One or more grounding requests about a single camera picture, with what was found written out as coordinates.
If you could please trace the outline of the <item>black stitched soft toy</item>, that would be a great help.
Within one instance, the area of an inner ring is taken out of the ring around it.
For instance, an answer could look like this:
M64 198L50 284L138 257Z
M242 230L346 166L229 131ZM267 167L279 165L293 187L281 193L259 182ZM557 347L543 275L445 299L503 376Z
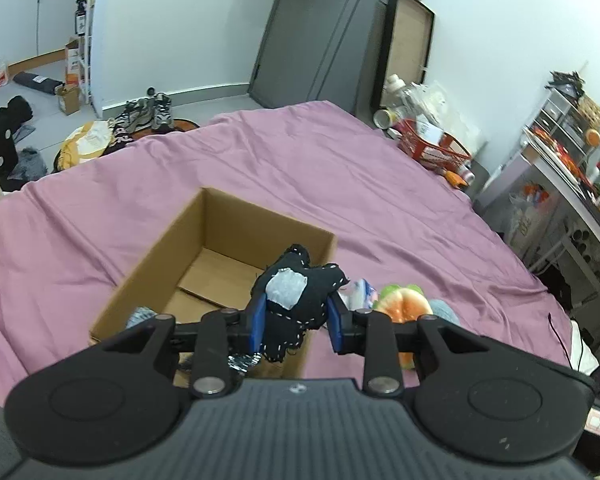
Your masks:
M306 332L326 322L328 297L348 283L338 264L311 266L305 247L289 246L251 289L251 296L265 296L262 356L268 362L283 362L288 350L300 348Z

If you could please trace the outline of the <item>hamburger plush toy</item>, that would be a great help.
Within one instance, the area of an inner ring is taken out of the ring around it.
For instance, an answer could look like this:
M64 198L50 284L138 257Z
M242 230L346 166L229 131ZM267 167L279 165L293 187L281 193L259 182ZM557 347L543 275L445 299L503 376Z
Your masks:
M398 324L417 321L422 315L432 313L424 292L413 284L391 284L381 289L374 309L385 313L393 323Z

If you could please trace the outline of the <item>blue fluffy plush slipper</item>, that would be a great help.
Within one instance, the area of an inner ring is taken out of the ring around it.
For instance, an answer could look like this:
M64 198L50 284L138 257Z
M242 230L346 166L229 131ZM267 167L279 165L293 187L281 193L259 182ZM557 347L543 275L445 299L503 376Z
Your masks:
M428 302L433 315L460 326L460 318L445 301L441 299L429 299Z

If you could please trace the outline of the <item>blue tissue pack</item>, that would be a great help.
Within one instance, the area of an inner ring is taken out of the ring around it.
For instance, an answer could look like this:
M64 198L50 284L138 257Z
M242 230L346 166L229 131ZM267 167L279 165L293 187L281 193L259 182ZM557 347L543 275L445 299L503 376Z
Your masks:
M338 294L349 311L372 310L378 300L378 291L364 278L343 285Z

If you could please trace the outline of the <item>blue knitted soft toy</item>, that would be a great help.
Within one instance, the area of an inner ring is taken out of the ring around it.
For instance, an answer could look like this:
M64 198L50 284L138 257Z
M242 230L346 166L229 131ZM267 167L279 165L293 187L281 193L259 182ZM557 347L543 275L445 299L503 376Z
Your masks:
M128 320L125 323L126 328L131 328L137 326L140 323L143 323L147 320L151 320L155 318L157 313L154 310L149 309L148 307L138 307L133 310Z

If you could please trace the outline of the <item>brown cardboard box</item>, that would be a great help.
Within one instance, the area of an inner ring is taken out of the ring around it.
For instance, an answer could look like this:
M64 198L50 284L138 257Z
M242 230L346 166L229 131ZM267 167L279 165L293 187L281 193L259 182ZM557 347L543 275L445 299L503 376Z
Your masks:
M135 308L198 322L214 310L242 310L258 276L293 244L305 247L311 266L332 263L331 232L217 190L203 188L118 287L91 329L102 341L125 329ZM263 362L254 376L298 378L309 344L288 350L283 363Z

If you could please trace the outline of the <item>red plastic basket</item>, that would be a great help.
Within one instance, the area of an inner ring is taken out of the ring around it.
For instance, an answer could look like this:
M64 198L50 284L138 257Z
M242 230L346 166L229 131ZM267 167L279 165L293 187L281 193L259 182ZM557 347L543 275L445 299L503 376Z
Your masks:
M470 151L445 131L438 143L434 144L417 133L414 119L401 120L396 130L401 133L398 148L422 166L456 171L471 160Z

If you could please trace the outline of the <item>purple bed sheet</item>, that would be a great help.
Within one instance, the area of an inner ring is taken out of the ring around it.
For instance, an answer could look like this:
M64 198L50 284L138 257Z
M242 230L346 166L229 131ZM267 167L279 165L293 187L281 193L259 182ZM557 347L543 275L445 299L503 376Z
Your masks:
M566 364L568 316L442 177L329 102L148 136L0 200L0 404L87 346L116 287L203 186L320 226L348 278L415 284L462 325Z

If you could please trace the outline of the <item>white plastic bag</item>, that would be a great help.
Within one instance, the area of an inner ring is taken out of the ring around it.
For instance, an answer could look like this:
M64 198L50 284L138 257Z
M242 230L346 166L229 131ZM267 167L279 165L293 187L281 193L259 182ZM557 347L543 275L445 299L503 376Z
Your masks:
M412 84L412 97L429 121L443 129L475 157L484 144L486 135L450 99L440 84Z

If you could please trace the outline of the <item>pair of sneakers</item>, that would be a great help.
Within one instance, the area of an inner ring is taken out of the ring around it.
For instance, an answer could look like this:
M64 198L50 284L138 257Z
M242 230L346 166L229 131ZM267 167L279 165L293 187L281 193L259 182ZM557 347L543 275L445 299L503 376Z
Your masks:
M114 134L132 136L148 128L152 133L168 133L174 130L172 100L163 92L150 87L146 96L124 104L122 111L109 121Z

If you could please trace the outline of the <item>yellow white bag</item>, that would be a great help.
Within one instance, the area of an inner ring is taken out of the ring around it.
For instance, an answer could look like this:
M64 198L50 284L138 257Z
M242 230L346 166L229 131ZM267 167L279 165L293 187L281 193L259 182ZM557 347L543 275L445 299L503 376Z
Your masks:
M61 143L54 165L57 171L70 169L99 158L112 140L112 129L108 122L87 122L70 133Z

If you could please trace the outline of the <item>grey door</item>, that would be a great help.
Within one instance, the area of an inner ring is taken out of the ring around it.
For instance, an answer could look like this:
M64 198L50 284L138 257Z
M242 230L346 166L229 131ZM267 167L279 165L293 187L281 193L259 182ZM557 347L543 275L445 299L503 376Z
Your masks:
M367 48L389 0L275 0L250 86L264 107L329 101L355 109L375 70Z

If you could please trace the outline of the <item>small cardboard box on floor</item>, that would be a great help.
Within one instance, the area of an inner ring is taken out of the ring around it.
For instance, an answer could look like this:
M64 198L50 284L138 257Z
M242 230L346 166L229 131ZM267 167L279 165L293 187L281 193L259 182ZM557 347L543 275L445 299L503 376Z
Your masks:
M81 89L75 84L63 84L55 89L59 109L67 116L76 113L81 107Z

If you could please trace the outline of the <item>black framed cork board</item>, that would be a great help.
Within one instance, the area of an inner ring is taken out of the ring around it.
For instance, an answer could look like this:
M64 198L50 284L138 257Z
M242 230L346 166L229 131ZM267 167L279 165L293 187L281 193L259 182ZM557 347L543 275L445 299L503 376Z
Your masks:
M372 111L389 103L387 80L396 75L406 84L425 80L434 33L434 12L419 0L388 0L381 29Z

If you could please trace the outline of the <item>grey drawer organizer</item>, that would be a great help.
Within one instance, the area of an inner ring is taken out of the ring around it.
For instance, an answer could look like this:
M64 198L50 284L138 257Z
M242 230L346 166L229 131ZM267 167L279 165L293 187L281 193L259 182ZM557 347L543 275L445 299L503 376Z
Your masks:
M585 133L590 125L577 106L559 91L550 89L533 116L529 129L543 130L562 144L571 157L581 160L591 149L585 140Z

